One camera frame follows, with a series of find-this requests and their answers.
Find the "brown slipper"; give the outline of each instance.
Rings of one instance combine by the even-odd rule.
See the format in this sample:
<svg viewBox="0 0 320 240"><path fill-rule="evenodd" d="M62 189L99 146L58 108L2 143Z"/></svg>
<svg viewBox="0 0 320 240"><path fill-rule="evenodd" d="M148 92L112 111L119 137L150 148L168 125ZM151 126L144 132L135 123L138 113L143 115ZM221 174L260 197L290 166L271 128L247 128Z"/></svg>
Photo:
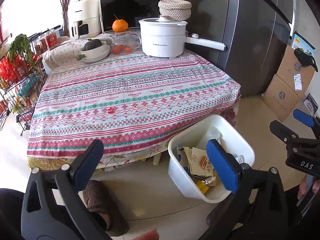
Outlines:
<svg viewBox="0 0 320 240"><path fill-rule="evenodd" d="M84 202L90 212L110 216L111 225L106 230L109 236L123 236L129 230L128 222L121 215L117 204L112 200L107 187L97 180L90 180L83 190Z"/></svg>

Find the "patterned tablecloth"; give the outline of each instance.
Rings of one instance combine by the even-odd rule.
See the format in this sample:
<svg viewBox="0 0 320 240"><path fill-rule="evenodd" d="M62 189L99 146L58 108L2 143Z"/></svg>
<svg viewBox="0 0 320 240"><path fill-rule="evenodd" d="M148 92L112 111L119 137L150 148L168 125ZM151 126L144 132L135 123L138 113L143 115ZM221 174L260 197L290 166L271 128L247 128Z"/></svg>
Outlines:
<svg viewBox="0 0 320 240"><path fill-rule="evenodd" d="M57 169L95 138L104 144L98 168L152 156L176 133L230 108L239 90L226 73L187 50L175 59L136 51L58 67L31 121L28 165Z"/></svg>

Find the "microwave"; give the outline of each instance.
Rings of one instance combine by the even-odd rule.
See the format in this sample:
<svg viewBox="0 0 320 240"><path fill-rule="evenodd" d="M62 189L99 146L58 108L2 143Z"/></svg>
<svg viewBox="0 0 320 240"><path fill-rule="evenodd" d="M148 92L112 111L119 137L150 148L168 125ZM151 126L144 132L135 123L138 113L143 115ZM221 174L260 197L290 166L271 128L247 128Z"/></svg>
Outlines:
<svg viewBox="0 0 320 240"><path fill-rule="evenodd" d="M112 31L116 17L125 20L129 28L140 27L141 19L159 17L159 1L161 0L100 0L102 32Z"/></svg>

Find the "person's hand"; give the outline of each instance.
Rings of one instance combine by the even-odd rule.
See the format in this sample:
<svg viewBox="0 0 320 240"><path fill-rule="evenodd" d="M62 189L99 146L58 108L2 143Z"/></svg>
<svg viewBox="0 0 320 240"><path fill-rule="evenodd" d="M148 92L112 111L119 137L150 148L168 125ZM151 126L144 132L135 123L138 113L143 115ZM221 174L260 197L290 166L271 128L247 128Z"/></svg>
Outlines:
<svg viewBox="0 0 320 240"><path fill-rule="evenodd" d="M133 240L159 240L159 234L157 232L157 229L154 229L142 234L141 236L136 237Z"/></svg>
<svg viewBox="0 0 320 240"><path fill-rule="evenodd" d="M301 181L299 185L299 192L298 192L298 199L300 199L303 195L307 193L307 183L306 183L307 176ZM320 189L320 179L316 180L312 186L312 191L314 194L318 192Z"/></svg>

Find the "refrigerator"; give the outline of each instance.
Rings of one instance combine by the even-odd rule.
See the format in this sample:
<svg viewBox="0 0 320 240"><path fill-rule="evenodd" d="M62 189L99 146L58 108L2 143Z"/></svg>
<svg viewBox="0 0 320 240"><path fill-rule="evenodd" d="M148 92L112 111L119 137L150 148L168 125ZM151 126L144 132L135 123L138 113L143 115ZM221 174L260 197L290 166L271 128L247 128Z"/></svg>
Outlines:
<svg viewBox="0 0 320 240"><path fill-rule="evenodd" d="M241 95L263 93L290 39L293 0L188 0L187 30L226 44L225 51L186 44L241 85Z"/></svg>

